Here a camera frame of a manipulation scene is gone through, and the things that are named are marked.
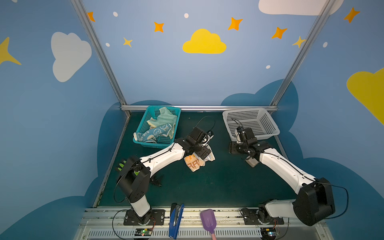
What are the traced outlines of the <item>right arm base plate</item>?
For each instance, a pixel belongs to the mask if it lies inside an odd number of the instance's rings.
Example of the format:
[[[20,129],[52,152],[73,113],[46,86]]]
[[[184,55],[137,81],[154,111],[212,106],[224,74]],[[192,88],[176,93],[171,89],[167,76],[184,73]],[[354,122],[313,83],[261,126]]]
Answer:
[[[240,213],[245,225],[283,225],[283,218],[272,218],[264,209],[242,208]]]

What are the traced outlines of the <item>teal plastic basket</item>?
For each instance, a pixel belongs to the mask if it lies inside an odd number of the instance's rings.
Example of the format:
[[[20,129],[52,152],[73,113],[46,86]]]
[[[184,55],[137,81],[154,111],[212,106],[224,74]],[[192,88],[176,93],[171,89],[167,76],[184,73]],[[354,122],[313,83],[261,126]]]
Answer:
[[[164,149],[176,138],[181,109],[149,106],[133,134],[133,142],[147,148]]]

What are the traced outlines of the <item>orange striped rabbit towel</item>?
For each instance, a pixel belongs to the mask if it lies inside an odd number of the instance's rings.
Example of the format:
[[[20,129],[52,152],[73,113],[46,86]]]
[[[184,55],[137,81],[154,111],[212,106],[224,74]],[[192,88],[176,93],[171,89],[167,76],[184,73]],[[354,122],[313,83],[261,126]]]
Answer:
[[[200,167],[204,167],[206,165],[206,162],[213,162],[215,159],[216,158],[213,152],[210,152],[205,159],[200,158],[196,153],[193,153],[192,155],[184,157],[184,161],[187,167],[192,172],[199,170]]]

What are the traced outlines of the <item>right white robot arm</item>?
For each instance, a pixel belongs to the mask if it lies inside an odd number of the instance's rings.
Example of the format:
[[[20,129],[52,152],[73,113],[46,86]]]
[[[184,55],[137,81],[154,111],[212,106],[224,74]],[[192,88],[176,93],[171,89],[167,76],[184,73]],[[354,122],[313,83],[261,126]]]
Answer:
[[[313,226],[335,213],[330,182],[306,173],[267,142],[259,142],[252,129],[237,127],[236,140],[230,143],[229,152],[246,155],[246,162],[252,167],[259,163],[269,167],[297,195],[292,200],[271,200],[259,205],[257,218],[261,224],[269,224],[274,218],[296,218],[307,226]]]

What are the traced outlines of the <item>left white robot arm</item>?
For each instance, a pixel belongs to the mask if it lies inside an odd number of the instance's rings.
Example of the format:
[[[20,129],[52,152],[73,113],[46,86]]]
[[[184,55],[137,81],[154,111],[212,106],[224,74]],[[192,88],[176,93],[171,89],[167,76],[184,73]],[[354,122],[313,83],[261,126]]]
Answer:
[[[153,176],[168,165],[192,154],[202,160],[206,159],[212,153],[209,143],[213,137],[212,130],[204,132],[195,127],[187,137],[176,139],[165,149],[149,156],[131,156],[122,161],[122,165],[118,167],[116,187],[123,192],[137,217],[147,217],[152,211],[146,193]]]

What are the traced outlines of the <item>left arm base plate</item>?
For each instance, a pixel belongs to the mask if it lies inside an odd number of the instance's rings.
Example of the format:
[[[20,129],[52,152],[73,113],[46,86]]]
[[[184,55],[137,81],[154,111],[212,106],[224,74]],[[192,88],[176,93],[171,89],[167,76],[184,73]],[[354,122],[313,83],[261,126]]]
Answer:
[[[134,210],[128,210],[124,219],[124,226],[163,226],[165,210],[150,210],[143,217],[139,217]]]

